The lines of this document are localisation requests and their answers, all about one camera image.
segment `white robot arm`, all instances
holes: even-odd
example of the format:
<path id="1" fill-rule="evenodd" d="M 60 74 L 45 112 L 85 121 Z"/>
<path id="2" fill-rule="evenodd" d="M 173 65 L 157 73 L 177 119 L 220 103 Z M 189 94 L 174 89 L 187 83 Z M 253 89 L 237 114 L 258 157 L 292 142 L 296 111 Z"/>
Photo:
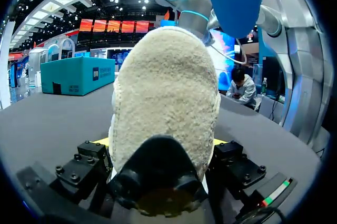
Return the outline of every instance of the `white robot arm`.
<path id="1" fill-rule="evenodd" d="M 177 25 L 207 43 L 219 27 L 211 0 L 156 0 L 181 12 Z M 307 0 L 262 0 L 256 24 L 284 73 L 286 97 L 280 125 L 314 150 L 329 103 L 334 70 L 324 33 Z"/>

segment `display booth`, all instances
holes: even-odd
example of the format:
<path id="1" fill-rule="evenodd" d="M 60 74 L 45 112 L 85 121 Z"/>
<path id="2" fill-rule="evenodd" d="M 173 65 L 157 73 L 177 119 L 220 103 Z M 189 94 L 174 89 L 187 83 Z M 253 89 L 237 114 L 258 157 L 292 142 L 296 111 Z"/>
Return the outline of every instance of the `display booth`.
<path id="1" fill-rule="evenodd" d="M 49 58 L 49 50 L 41 47 L 36 47 L 29 52 L 28 61 L 28 76 L 29 86 L 36 87 L 35 74 L 40 71 L 41 63 L 45 63 Z"/>

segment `screw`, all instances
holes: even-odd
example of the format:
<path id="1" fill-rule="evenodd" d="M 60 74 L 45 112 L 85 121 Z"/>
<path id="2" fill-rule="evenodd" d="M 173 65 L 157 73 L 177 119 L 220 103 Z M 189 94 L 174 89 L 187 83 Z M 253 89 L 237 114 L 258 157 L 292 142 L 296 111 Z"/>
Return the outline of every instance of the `screw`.
<path id="1" fill-rule="evenodd" d="M 78 161 L 82 159 L 82 156 L 80 154 L 74 154 L 74 159 Z"/>
<path id="2" fill-rule="evenodd" d="M 267 170 L 266 166 L 261 165 L 257 171 L 258 173 L 265 173 L 266 170 Z"/>
<path id="3" fill-rule="evenodd" d="M 244 175 L 243 180 L 249 182 L 251 180 L 251 176 L 249 174 Z"/>
<path id="4" fill-rule="evenodd" d="M 78 181 L 80 180 L 80 177 L 79 177 L 78 175 L 76 175 L 75 173 L 73 173 L 73 174 L 71 175 L 71 179 L 72 179 L 72 181 L 74 181 L 74 182 L 78 182 Z"/>
<path id="5" fill-rule="evenodd" d="M 55 170 L 57 174 L 61 174 L 64 172 L 64 169 L 62 168 L 62 166 L 56 166 Z"/>
<path id="6" fill-rule="evenodd" d="M 93 164 L 93 163 L 95 163 L 95 160 L 93 158 L 89 157 L 88 158 L 88 163 L 89 164 Z"/>

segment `gray table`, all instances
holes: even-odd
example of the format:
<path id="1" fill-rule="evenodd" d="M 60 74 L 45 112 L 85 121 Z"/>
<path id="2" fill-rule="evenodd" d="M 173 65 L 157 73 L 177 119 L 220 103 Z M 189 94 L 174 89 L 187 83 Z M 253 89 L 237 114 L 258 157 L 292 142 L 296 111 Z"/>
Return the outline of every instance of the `gray table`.
<path id="1" fill-rule="evenodd" d="M 107 137 L 112 84 L 84 97 L 38 93 L 0 112 L 0 153 L 13 174 L 35 161 L 53 172 L 85 140 Z M 258 113 L 222 96 L 215 137 L 241 143 L 249 158 L 299 182 L 280 209 L 288 215 L 312 185 L 320 159 L 303 142 Z M 279 221 L 274 215 L 268 223 Z"/>

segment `screen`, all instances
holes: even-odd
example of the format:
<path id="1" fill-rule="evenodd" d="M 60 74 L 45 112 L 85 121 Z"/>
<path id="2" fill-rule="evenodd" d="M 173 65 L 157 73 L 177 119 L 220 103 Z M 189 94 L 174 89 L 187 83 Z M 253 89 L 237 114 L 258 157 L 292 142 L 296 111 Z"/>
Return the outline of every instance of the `screen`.
<path id="1" fill-rule="evenodd" d="M 215 42 L 212 46 L 207 47 L 207 50 L 212 58 L 216 76 L 219 80 L 219 90 L 227 91 L 232 81 L 231 73 L 234 68 L 234 62 L 223 54 L 234 59 L 235 39 L 216 30 L 210 30 L 210 33 Z"/>
<path id="2" fill-rule="evenodd" d="M 121 21 L 110 20 L 107 25 L 107 32 L 115 32 L 118 33 L 120 31 Z"/>
<path id="3" fill-rule="evenodd" d="M 134 26 L 134 21 L 123 21 L 122 33 L 133 33 Z"/>
<path id="4" fill-rule="evenodd" d="M 80 31 L 81 32 L 91 32 L 92 25 L 93 25 L 93 20 L 81 20 Z"/>
<path id="5" fill-rule="evenodd" d="M 95 20 L 94 23 L 94 32 L 104 32 L 106 26 L 106 20 Z"/>
<path id="6" fill-rule="evenodd" d="M 137 21 L 136 32 L 137 33 L 147 33 L 149 21 Z"/>
<path id="7" fill-rule="evenodd" d="M 175 26 L 175 22 L 172 20 L 161 20 L 160 26 Z"/>

